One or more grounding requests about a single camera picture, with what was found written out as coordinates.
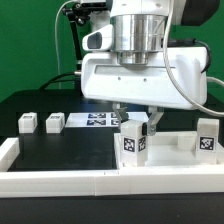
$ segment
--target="black mount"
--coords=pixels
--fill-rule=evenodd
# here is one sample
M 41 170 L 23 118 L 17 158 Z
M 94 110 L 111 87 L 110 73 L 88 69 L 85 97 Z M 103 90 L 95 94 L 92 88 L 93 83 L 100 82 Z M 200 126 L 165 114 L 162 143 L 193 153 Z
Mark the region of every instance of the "black mount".
M 72 8 L 64 8 L 63 14 L 68 17 L 69 21 L 75 22 L 78 26 L 84 26 L 90 20 L 91 13 L 107 11 L 105 3 L 83 3 L 74 4 Z

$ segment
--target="white foam block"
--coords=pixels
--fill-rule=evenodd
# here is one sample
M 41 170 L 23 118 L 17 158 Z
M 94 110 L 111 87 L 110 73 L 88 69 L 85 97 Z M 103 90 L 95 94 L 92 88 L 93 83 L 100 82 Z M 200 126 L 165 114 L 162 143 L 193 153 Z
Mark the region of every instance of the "white foam block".
M 65 126 L 64 113 L 52 113 L 46 120 L 47 133 L 60 133 Z
M 33 133 L 37 127 L 37 114 L 25 113 L 18 121 L 19 133 Z
M 0 172 L 6 172 L 19 155 L 18 138 L 8 138 L 0 147 Z

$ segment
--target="black cable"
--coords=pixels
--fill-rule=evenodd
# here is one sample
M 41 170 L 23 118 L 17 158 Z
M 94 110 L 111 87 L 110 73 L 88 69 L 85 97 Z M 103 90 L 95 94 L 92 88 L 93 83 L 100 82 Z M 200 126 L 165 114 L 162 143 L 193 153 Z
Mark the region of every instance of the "black cable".
M 208 57 L 207 57 L 206 65 L 205 65 L 205 68 L 201 71 L 201 73 L 203 73 L 209 69 L 209 67 L 211 65 L 211 61 L 212 61 L 211 50 L 205 42 L 196 40 L 195 38 L 169 39 L 169 41 L 168 41 L 168 47 L 193 47 L 196 44 L 205 47 L 205 49 L 207 51 Z
M 203 72 L 206 72 L 209 69 L 209 67 L 211 66 L 211 63 L 212 63 L 212 52 L 211 52 L 211 49 L 209 48 L 209 46 L 205 42 L 200 41 L 200 40 L 195 40 L 195 43 L 205 47 L 205 49 L 207 51 L 207 54 L 208 54 L 205 68 L 201 72 L 201 73 L 203 73 Z
M 63 77 L 67 77 L 67 76 L 75 76 L 75 74 L 73 72 L 68 72 L 68 73 L 64 73 L 64 74 L 61 74 L 61 75 L 57 75 L 55 76 L 54 78 L 50 79 L 48 82 L 46 82 L 45 84 L 43 84 L 39 90 L 44 90 L 49 84 L 51 84 L 52 82 L 58 80 L 58 79 L 61 79 Z
M 41 86 L 40 90 L 45 90 L 49 85 L 53 84 L 53 83 L 60 83 L 60 82 L 75 82 L 76 79 L 64 79 L 64 80 L 56 80 L 56 81 L 52 81 L 52 82 L 48 82 L 46 84 L 44 84 L 43 86 Z

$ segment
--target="metal cylinder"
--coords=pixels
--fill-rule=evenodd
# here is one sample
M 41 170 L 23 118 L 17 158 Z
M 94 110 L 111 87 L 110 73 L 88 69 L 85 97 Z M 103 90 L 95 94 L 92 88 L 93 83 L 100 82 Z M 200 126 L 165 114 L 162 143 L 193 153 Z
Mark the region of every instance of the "metal cylinder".
M 111 18 L 114 26 L 112 50 L 119 64 L 147 64 L 148 53 L 161 50 L 164 16 L 123 15 Z

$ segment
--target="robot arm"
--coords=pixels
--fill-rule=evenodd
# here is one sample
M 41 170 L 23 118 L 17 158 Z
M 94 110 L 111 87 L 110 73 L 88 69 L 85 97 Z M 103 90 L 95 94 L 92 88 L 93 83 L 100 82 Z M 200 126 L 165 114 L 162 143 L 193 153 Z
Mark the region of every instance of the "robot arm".
M 212 3 L 176 0 L 174 7 L 172 0 L 81 0 L 80 3 L 78 10 L 77 7 L 73 10 L 80 18 L 77 12 L 81 10 L 88 12 L 89 18 L 93 14 L 97 18 L 101 11 L 110 12 L 105 16 L 108 24 L 98 26 L 100 29 L 83 39 L 84 49 L 94 52 L 87 54 L 82 64 L 85 97 L 149 107 L 197 108 L 183 97 L 168 76 L 161 44 L 165 21 L 173 9 L 172 24 L 201 25 L 217 11 L 220 0 Z M 168 56 L 177 84 L 193 101 L 203 105 L 207 99 L 203 71 L 206 50 L 172 48 Z

